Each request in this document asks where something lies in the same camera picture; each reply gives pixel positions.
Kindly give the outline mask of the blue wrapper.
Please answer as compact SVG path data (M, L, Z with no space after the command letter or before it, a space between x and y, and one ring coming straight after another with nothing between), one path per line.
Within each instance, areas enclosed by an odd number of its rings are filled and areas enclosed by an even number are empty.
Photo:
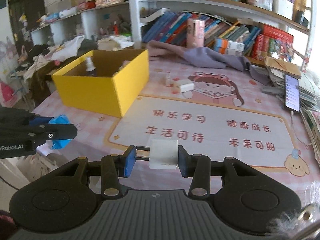
M65 148L74 138L75 134L71 129L70 120L66 115L54 117L48 124L54 125L57 128L56 135L54 135L54 139L52 139L52 150Z

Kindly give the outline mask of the spray bottle with white cap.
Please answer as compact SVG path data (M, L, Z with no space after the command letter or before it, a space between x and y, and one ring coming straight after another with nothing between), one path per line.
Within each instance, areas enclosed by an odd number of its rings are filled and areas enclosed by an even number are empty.
M97 69L96 69L91 57L86 58L86 73L88 76L91 76L91 77L97 76Z

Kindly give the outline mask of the white eraser block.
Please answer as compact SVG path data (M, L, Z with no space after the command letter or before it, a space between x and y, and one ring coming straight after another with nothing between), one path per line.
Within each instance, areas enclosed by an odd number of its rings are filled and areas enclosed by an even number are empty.
M173 82L173 88L176 93L185 93L194 89L194 83L189 79L177 80Z

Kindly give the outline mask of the pink plush paw toy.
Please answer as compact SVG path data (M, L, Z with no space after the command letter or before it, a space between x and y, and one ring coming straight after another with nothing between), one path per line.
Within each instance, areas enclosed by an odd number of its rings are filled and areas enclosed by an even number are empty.
M121 71L122 69L124 69L131 61L123 61L122 65L119 67L118 71Z

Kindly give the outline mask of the pink cartoon desk mat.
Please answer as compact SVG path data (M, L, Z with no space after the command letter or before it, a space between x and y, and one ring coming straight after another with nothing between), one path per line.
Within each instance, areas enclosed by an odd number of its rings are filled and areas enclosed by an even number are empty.
M235 83L243 98L223 101L191 92L175 94L164 83L167 73L178 80L210 73ZM275 96L247 73L233 69L199 69L169 61L150 63L150 79L124 117L65 106L57 92L35 112L42 116L66 115L78 129L77 137L58 157L90 161L122 154L129 145L148 146L153 139L177 140L189 153L222 161L231 156L254 166L304 198L319 180L319 166L298 114L290 114Z

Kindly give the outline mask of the pile of clothes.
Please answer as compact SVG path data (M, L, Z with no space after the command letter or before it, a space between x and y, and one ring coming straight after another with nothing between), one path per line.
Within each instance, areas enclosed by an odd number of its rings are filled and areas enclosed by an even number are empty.
M52 71L66 66L97 48L97 42L87 39L84 35L76 36L70 41L52 47L45 44L35 45L28 54L30 66L27 70L18 72L18 78L27 85L35 106L38 106L51 94L47 82L51 80L48 75Z

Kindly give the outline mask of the yellow cardboard box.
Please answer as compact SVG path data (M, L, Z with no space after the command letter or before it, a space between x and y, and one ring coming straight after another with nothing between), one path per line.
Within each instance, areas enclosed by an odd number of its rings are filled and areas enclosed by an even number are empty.
M91 57L97 76L86 73ZM131 61L118 71L123 61ZM146 49L92 50L52 75L65 106L122 118L149 81Z

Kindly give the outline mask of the purple pink cloth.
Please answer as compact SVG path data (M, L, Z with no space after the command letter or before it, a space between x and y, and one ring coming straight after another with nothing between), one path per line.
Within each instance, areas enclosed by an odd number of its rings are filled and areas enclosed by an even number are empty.
M270 83L270 78L259 73L244 56L221 54L207 47L183 48L159 41L148 42L146 49L149 51L150 61L167 59L199 68L226 69L230 67L241 72L249 71L251 77L263 85Z

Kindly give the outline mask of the orange white small box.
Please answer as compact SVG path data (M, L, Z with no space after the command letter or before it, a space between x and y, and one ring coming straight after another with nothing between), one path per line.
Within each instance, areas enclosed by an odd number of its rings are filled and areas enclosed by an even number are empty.
M245 45L241 42L230 41L224 38L216 38L213 50L225 55L242 56L244 48Z

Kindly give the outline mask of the smartphone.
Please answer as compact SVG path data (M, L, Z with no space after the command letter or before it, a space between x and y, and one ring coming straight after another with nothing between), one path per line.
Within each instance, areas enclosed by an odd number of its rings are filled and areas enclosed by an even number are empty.
M298 79L287 74L285 75L285 107L293 112L300 111Z

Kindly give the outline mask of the stack of papers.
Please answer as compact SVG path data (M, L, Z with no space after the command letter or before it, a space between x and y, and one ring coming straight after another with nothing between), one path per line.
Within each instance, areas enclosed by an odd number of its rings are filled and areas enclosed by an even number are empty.
M301 72L296 64L266 57L264 65L274 90L283 97L285 108L302 116L310 138L304 145L313 147L319 161L319 88L312 76Z

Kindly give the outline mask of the pink tall box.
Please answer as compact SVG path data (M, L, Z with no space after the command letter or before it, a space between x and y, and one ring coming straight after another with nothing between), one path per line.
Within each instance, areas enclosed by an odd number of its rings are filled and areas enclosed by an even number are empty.
M187 22L187 48L204 46L205 21L189 18Z

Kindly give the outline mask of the red boxed book set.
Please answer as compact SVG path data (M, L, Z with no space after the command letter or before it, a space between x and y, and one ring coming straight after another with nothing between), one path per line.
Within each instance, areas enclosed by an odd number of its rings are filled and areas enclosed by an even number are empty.
M286 61L293 59L294 36L268 24L258 23L260 33L254 40L251 58L264 61L267 57Z

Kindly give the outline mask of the white bookshelf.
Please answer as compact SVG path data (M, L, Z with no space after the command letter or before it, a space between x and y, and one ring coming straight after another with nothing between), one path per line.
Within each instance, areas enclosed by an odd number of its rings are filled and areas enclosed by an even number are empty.
M146 30L162 9L173 12L196 12L209 16L220 16L230 21L260 22L277 27L283 31L295 30L296 34L308 37L310 30L275 12L254 5L230 0L137 0L137 12L130 12L129 2L120 2L82 11L73 11L65 17L31 31L33 44L62 44L77 35L76 26L81 25L81 34L90 39L123 18L135 31Z

